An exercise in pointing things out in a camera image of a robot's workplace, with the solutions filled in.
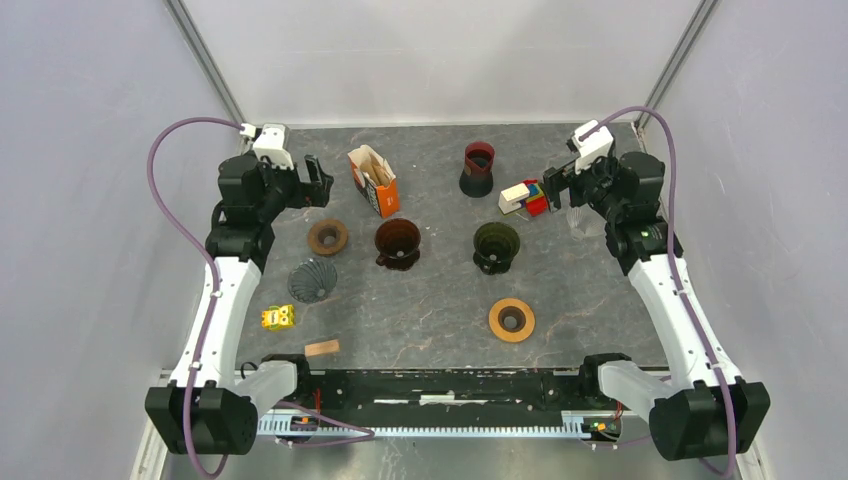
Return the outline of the orange coffee filter box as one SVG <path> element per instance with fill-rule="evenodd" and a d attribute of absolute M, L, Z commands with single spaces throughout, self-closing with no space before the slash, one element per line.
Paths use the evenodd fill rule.
<path fill-rule="evenodd" d="M 376 213 L 387 219 L 400 209 L 397 177 L 388 161 L 371 146 L 361 145 L 348 154 L 358 191 Z"/>

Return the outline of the clear glass dripper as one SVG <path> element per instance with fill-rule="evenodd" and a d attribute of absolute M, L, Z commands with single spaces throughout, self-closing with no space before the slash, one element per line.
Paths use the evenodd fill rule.
<path fill-rule="evenodd" d="M 566 212 L 569 232 L 575 240 L 596 238 L 605 234 L 606 222 L 589 205 L 571 207 Z"/>

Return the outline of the brown glass dripper cup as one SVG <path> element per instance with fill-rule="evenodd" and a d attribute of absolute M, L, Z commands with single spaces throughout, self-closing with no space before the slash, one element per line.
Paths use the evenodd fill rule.
<path fill-rule="evenodd" d="M 420 230 L 412 221 L 387 220 L 375 232 L 375 263 L 389 270 L 407 271 L 420 259 L 420 242 Z"/>

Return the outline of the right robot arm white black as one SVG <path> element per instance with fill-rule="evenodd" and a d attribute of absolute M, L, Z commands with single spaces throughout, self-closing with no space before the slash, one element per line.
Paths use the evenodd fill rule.
<path fill-rule="evenodd" d="M 743 378 L 703 314 L 682 247 L 659 214 L 665 170 L 657 158 L 629 152 L 543 174 L 552 208 L 566 191 L 571 206 L 588 206 L 604 220 L 607 248 L 645 304 L 671 374 L 662 381 L 624 354 L 590 355 L 577 392 L 591 408 L 614 399 L 645 420 L 667 460 L 733 458 L 752 446 L 771 399 L 762 383 Z"/>

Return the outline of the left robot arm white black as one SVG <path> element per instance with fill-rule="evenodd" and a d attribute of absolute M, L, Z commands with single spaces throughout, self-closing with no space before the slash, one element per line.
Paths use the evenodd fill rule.
<path fill-rule="evenodd" d="M 166 448 L 186 455 L 244 455 L 260 418 L 283 400 L 306 405 L 314 381 L 302 354 L 271 354 L 240 380 L 235 357 L 251 298 L 265 270 L 274 219 L 287 208 L 327 205 L 333 177 L 313 155 L 304 158 L 309 179 L 277 169 L 252 154 L 222 162 L 219 202 L 202 248 L 202 288 L 189 339 L 164 387 L 152 387 L 145 411 Z"/>

